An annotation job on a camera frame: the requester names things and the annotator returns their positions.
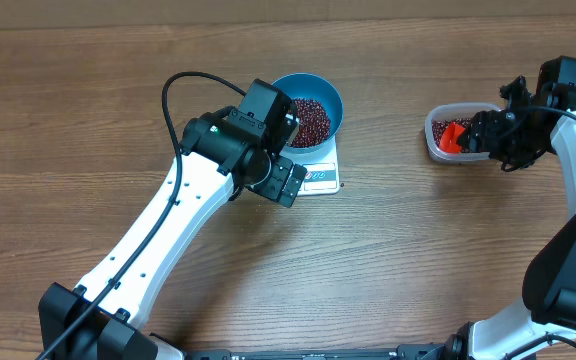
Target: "white plastic container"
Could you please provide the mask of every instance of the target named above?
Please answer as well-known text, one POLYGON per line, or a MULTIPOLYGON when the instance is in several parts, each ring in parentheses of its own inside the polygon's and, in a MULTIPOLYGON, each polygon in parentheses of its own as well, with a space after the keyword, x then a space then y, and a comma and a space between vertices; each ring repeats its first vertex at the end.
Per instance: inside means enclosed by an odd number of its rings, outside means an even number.
POLYGON ((426 143, 428 153, 436 162, 445 164, 467 164, 475 161, 488 160, 488 153, 451 154, 437 147, 432 136, 432 123, 444 120, 470 118, 480 111, 500 111, 499 106, 489 103, 455 103, 436 107, 426 118, 426 143))

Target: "beige wall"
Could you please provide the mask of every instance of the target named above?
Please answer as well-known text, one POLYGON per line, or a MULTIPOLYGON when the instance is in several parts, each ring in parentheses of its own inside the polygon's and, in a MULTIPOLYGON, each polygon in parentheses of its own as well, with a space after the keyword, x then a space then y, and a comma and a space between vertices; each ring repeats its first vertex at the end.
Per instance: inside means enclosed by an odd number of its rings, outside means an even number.
POLYGON ((0 0, 0 29, 576 14, 576 0, 0 0))

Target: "robotic arm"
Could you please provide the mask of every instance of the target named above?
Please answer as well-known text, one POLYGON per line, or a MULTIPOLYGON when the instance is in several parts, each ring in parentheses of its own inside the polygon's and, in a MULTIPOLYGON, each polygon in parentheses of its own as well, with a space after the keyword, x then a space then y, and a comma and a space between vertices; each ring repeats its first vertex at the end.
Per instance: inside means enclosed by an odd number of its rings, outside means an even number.
POLYGON ((507 109, 476 114, 458 143, 474 152, 490 152, 491 158, 502 162, 504 171, 530 166, 546 152, 556 153, 564 173, 570 220, 530 264, 522 298, 492 318, 467 323, 444 344, 326 354, 225 350, 184 354, 162 339, 139 332, 170 271, 221 205, 236 198, 244 187, 284 206, 295 200, 306 169, 279 152, 296 134, 297 117, 287 115, 291 107, 287 96, 255 80, 239 108, 206 113, 186 125, 182 155, 177 158, 184 169, 179 195, 170 199, 177 177, 175 160, 128 233, 75 290, 53 284, 46 291, 39 304, 44 348, 58 344, 55 360, 510 360, 526 358, 555 341, 575 339, 576 59, 561 57, 545 63, 535 95, 527 91, 520 76, 501 88, 501 96, 508 100, 507 109), (121 279, 114 279, 171 201, 174 206, 150 243, 121 279), (93 299, 109 283, 114 290, 93 306, 93 299), (72 329, 87 311, 90 315, 72 329), (65 342, 55 342, 68 331, 72 334, 65 342))

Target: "round blue container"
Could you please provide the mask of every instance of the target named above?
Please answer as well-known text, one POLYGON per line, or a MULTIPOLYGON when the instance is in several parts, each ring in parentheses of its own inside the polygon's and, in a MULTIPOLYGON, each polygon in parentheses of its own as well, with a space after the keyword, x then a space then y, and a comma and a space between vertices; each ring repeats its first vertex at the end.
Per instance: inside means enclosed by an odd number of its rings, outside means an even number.
POLYGON ((324 144, 335 137, 344 120, 344 103, 337 89, 328 80, 314 74, 295 73, 279 78, 272 84, 292 99, 319 101, 330 118, 330 136, 326 141, 308 148, 286 146, 286 151, 296 154, 312 152, 322 148, 324 144))

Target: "wooden table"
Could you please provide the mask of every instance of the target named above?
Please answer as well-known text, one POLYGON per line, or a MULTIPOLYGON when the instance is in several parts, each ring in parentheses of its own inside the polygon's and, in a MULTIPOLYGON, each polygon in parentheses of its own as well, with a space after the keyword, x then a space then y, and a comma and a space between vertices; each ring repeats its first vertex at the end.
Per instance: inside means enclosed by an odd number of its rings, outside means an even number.
MULTIPOLYGON (((423 121, 440 104, 500 103, 519 74, 534 89, 562 54, 576 57, 576 17, 0 32, 0 359, 36 356, 43 292, 73 286, 158 189, 173 158, 161 86, 183 70, 244 88, 328 78, 346 105, 345 187, 291 209, 250 193, 224 206, 145 332, 185 349, 375 348, 443 342, 490 317, 566 222, 558 162, 438 165, 423 121)), ((170 94, 179 129, 239 101, 202 79, 170 94)))

